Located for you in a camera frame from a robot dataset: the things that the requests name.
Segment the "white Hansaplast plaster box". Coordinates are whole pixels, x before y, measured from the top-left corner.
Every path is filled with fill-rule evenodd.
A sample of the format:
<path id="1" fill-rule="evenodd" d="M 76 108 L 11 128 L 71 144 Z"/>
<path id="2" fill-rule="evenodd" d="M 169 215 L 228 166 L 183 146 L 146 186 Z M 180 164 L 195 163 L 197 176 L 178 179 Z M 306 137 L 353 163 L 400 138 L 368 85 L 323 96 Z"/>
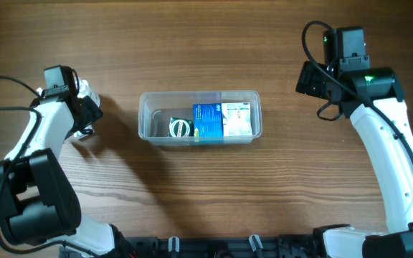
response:
<path id="1" fill-rule="evenodd" d="M 248 102 L 222 103 L 224 136 L 251 136 L 251 111 Z"/>

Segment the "blue cardboard box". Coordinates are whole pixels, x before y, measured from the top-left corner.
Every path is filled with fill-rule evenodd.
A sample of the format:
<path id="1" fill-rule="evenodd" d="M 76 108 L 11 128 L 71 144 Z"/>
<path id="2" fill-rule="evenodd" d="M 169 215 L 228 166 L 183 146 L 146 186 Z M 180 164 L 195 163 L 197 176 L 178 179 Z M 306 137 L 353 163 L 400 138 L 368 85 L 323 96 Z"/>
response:
<path id="1" fill-rule="evenodd" d="M 195 141 L 220 139 L 224 137 L 222 104 L 193 104 Z"/>

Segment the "small clear sanitizer bottle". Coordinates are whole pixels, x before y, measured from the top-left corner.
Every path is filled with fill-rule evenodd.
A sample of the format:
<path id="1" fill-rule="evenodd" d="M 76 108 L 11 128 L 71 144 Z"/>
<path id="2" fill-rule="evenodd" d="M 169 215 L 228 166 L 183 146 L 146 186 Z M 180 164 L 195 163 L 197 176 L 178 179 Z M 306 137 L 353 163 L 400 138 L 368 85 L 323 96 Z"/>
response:
<path id="1" fill-rule="evenodd" d="M 97 94 L 87 80 L 80 77 L 74 79 L 74 82 L 78 88 L 78 98 L 89 97 L 98 107 L 100 107 L 100 96 Z"/>

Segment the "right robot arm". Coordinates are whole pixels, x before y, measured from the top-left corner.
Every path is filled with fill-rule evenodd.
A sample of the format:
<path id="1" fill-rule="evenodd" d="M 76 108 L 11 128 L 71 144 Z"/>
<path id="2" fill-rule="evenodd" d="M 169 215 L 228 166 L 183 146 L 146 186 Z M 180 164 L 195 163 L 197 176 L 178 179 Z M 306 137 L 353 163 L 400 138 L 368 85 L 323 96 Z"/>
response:
<path id="1" fill-rule="evenodd" d="M 320 257 L 413 257 L 413 135 L 395 71 L 372 67 L 361 27 L 326 26 L 324 63 L 308 56 L 296 90 L 338 107 L 360 136 L 384 201 L 384 233 L 348 224 L 318 227 Z"/>

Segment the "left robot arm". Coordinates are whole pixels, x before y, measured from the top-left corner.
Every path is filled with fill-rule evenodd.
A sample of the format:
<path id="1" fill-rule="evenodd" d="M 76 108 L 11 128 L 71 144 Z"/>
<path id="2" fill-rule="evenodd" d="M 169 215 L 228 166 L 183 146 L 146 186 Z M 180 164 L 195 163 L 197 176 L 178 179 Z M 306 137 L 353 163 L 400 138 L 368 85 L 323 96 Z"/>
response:
<path id="1" fill-rule="evenodd" d="M 103 116 L 100 99 L 71 67 L 44 69 L 46 88 L 35 92 L 30 119 L 16 146 L 0 161 L 0 247 L 31 254 L 61 246 L 64 255 L 136 257 L 112 224 L 82 214 L 58 161 L 69 137 L 89 136 Z"/>

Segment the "dark green round-label box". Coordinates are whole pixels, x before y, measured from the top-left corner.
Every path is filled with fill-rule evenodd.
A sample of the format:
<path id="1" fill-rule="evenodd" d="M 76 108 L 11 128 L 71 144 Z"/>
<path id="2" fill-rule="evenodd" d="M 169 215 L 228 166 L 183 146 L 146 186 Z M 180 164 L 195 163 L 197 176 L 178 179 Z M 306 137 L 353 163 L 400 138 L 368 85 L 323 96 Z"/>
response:
<path id="1" fill-rule="evenodd" d="M 168 137 L 184 138 L 194 135 L 194 123 L 192 120 L 171 117 L 168 125 Z"/>

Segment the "white Panadol medicine box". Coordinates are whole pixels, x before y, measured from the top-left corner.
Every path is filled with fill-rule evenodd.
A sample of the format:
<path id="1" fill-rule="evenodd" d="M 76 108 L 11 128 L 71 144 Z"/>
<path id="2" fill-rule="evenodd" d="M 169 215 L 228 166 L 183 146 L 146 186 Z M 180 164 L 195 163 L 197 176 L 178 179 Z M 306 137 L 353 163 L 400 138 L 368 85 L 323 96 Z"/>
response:
<path id="1" fill-rule="evenodd" d="M 93 128 L 91 126 L 86 127 L 85 129 L 79 130 L 75 133 L 73 133 L 73 137 L 77 140 L 86 138 L 90 135 L 93 135 L 95 133 L 95 131 L 93 130 Z"/>

